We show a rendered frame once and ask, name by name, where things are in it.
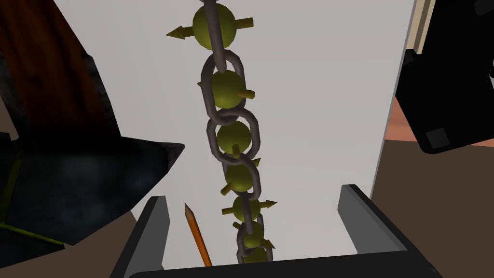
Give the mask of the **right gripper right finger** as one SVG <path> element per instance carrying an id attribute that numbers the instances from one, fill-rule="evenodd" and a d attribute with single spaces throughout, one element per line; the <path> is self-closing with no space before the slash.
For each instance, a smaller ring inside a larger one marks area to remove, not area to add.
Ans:
<path id="1" fill-rule="evenodd" d="M 341 186 L 337 212 L 358 254 L 409 250 L 403 234 L 355 184 Z"/>

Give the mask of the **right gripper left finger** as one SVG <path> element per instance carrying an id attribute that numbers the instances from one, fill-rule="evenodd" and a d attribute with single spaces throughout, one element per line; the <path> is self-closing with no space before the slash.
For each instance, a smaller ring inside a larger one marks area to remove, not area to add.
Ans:
<path id="1" fill-rule="evenodd" d="M 134 278 L 140 272 L 161 270 L 169 225 L 166 197 L 150 197 L 110 278 Z"/>

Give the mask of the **orange pencil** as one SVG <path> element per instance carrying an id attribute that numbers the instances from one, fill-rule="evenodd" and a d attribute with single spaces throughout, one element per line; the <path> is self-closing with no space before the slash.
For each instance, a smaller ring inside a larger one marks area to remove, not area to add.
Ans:
<path id="1" fill-rule="evenodd" d="M 202 261 L 204 263 L 204 266 L 212 266 L 211 259 L 209 257 L 204 239 L 202 237 L 201 231 L 199 229 L 196 217 L 190 207 L 185 203 L 184 204 L 184 209 L 185 209 L 185 217 L 187 220 L 187 223 L 189 225 L 190 231 L 192 233 L 192 236 L 196 242 L 198 251 L 200 253 L 200 256 L 202 258 Z"/>

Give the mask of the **brown and black angular object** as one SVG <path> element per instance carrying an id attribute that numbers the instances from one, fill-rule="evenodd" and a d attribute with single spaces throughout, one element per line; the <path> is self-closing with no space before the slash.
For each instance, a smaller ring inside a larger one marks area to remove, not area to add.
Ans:
<path id="1" fill-rule="evenodd" d="M 129 212 L 181 143 L 124 137 L 94 59 L 54 0 L 0 0 L 0 268 L 76 245 Z"/>

